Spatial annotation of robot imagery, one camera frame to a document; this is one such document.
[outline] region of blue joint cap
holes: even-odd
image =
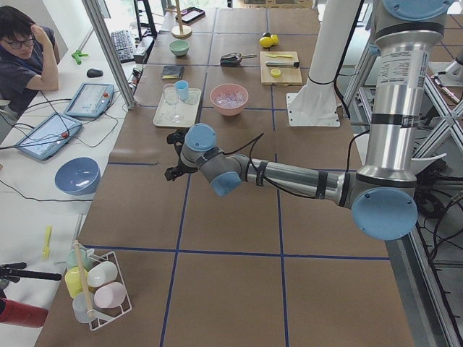
[[[384,8],[395,18],[411,22],[430,20],[447,13],[454,0],[383,0]]]
[[[221,173],[211,182],[211,187],[214,189],[219,197],[223,197],[230,193],[233,189],[241,184],[238,173],[234,171],[228,171]]]
[[[368,44],[368,51],[370,52],[370,55],[372,56],[381,55],[381,51],[379,50],[379,47],[377,47],[377,45],[373,45],[372,43]]]
[[[206,152],[216,146],[216,132],[207,124],[195,124],[185,135],[184,144],[196,152]]]
[[[418,218],[415,201],[397,188],[367,190],[352,204],[355,224],[368,236],[395,240],[412,231]]]

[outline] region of hand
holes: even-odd
[[[41,27],[34,24],[30,26],[30,29],[32,30],[32,34],[34,35],[37,42],[39,42],[42,46],[46,45],[47,43],[51,44],[51,41],[48,38],[48,35],[45,33],[45,31]]]

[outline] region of wooden lamp base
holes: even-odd
[[[188,25],[182,25],[182,28],[177,25],[171,30],[171,33],[175,38],[187,38],[188,36],[191,36],[192,32],[191,27]]]

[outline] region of red cup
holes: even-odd
[[[47,314],[47,309],[0,298],[1,323],[22,327],[41,327]]]

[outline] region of wooden cutting board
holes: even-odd
[[[266,54],[290,54],[292,58],[270,57]],[[267,67],[266,61],[277,61],[282,63],[294,63],[299,61],[297,52],[286,51],[262,51],[260,52],[260,82],[263,85],[302,85],[301,69],[299,67],[277,67],[281,70],[280,77],[272,77],[270,70],[275,67]]]

